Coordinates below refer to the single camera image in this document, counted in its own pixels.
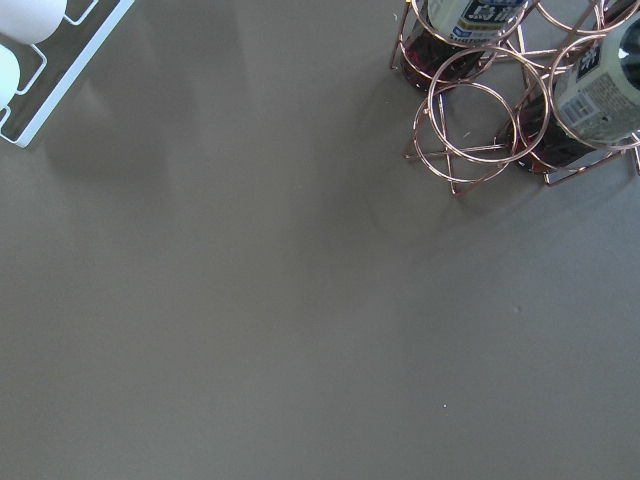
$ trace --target gray surface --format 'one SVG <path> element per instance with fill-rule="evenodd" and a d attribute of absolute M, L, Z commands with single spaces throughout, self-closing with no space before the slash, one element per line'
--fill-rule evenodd
<path fill-rule="evenodd" d="M 401 3 L 138 1 L 0 145 L 0 478 L 638 475 L 640 181 L 450 198 Z"/>

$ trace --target barcode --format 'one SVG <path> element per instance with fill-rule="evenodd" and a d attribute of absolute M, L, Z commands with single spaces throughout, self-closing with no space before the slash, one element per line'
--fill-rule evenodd
<path fill-rule="evenodd" d="M 588 120 L 598 113 L 598 107 L 593 104 L 587 95 L 579 92 L 560 108 L 560 113 L 563 120 L 568 125 L 573 126 Z"/>

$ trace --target gray table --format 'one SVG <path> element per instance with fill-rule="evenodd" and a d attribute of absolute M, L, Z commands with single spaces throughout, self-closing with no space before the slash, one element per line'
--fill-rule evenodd
<path fill-rule="evenodd" d="M 399 153 L 401 1 L 139 0 L 0 145 L 0 477 L 629 479 L 640 182 Z"/>

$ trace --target white mug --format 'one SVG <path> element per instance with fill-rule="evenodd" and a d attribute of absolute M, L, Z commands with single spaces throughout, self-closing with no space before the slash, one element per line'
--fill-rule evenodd
<path fill-rule="evenodd" d="M 0 109 L 6 107 L 18 90 L 20 65 L 11 50 L 0 45 Z"/>
<path fill-rule="evenodd" d="M 16 42 L 39 43 L 55 32 L 67 0 L 0 0 L 0 33 Z"/>

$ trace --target dish rack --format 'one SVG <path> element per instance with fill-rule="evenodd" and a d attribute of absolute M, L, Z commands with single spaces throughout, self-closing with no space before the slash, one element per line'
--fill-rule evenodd
<path fill-rule="evenodd" d="M 607 3 L 607 0 L 586 0 L 585 8 L 578 19 L 574 24 L 568 25 L 550 14 L 544 7 L 542 0 L 532 0 L 521 15 L 512 24 L 507 25 L 497 43 L 475 48 L 467 47 L 449 58 L 435 74 L 429 75 L 417 68 L 407 56 L 404 31 L 410 14 L 413 13 L 416 19 L 422 23 L 422 26 L 440 40 L 452 46 L 461 45 L 440 36 L 427 21 L 421 18 L 417 1 L 406 0 L 389 67 L 396 71 L 400 70 L 396 64 L 399 56 L 398 52 L 400 52 L 404 57 L 404 61 L 411 68 L 430 81 L 430 88 L 415 115 L 411 136 L 403 151 L 403 156 L 408 160 L 421 161 L 431 173 L 447 181 L 454 196 L 463 195 L 478 185 L 497 177 L 505 171 L 508 165 L 524 157 L 532 156 L 543 165 L 546 165 L 536 156 L 534 149 L 542 140 L 552 113 L 556 113 L 557 110 L 553 97 L 555 79 L 572 67 L 573 62 L 578 57 L 577 53 L 590 48 L 594 42 L 602 39 L 606 33 L 617 28 L 640 10 L 640 0 L 637 0 L 616 20 L 615 24 L 605 25 L 604 9 Z M 563 40 L 555 48 L 536 50 L 528 47 L 528 19 L 531 18 L 534 12 L 564 34 Z M 585 28 L 585 24 L 589 21 L 593 23 L 593 27 Z M 454 62 L 466 55 L 477 55 L 481 52 L 483 57 L 478 61 L 476 72 L 473 75 L 456 81 L 441 79 L 445 70 Z M 522 70 L 523 93 L 520 100 L 515 104 L 510 104 L 495 88 L 484 85 L 479 81 L 479 77 L 489 71 L 492 66 L 501 62 L 518 64 Z M 507 112 L 508 121 L 491 136 L 490 143 L 461 148 L 451 141 L 447 125 L 449 107 L 446 94 L 455 89 L 463 88 L 484 92 L 497 100 Z M 535 91 L 539 91 L 544 99 L 544 119 L 536 138 L 527 141 L 522 135 L 520 113 Z M 562 122 L 558 115 L 554 115 L 554 117 L 560 127 L 571 138 L 597 150 L 598 155 L 595 161 L 590 161 L 586 165 L 583 164 L 584 162 L 578 161 L 577 164 L 580 165 L 578 167 L 552 167 L 547 165 L 551 170 L 543 175 L 546 186 L 559 185 L 612 160 L 627 157 L 632 160 L 635 172 L 640 175 L 640 136 L 638 134 L 633 134 L 614 146 L 593 144 L 580 139 L 577 134 Z M 425 128 L 436 135 L 438 142 L 441 144 L 440 149 L 428 150 L 421 144 L 420 132 Z M 523 144 L 526 148 L 518 150 L 517 147 L 520 144 Z M 480 156 L 489 153 L 495 155 L 501 151 L 506 152 L 506 154 L 498 158 Z M 463 178 L 456 173 L 457 166 L 460 165 L 459 162 L 480 166 L 483 172 L 480 175 L 474 175 L 473 178 L 466 178 L 466 176 Z"/>
<path fill-rule="evenodd" d="M 74 3 L 70 2 L 51 37 L 37 45 L 6 44 L 27 77 L 9 105 L 0 110 L 0 138 L 7 142 L 22 148 L 31 143 L 134 0 Z"/>

